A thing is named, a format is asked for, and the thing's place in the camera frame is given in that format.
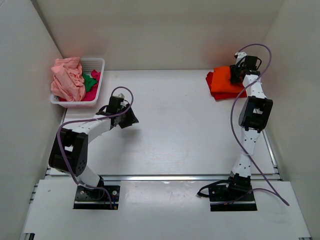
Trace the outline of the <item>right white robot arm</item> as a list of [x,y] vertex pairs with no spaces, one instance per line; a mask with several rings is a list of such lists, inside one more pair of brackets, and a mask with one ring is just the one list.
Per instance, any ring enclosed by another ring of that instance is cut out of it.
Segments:
[[235,64],[230,66],[230,81],[242,84],[247,98],[238,118],[241,154],[230,172],[229,184],[224,187],[224,195],[229,200],[236,200],[251,189],[251,158],[273,107],[273,101],[266,97],[259,78],[260,64],[257,62],[261,60],[245,52],[237,52],[235,58]]

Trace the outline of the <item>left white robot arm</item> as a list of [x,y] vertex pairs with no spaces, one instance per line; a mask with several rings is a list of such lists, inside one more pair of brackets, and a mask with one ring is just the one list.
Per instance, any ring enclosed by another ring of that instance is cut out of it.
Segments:
[[127,128],[138,123],[131,105],[123,94],[111,96],[92,121],[80,122],[74,128],[63,126],[56,134],[48,164],[59,172],[73,176],[76,183],[87,188],[93,199],[104,195],[103,179],[87,165],[89,143],[119,126]]

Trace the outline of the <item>orange t shirt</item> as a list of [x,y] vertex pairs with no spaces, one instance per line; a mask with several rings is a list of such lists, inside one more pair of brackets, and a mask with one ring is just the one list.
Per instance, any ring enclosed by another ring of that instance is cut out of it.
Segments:
[[220,66],[213,69],[210,90],[213,93],[240,93],[244,89],[242,83],[231,83],[229,66]]

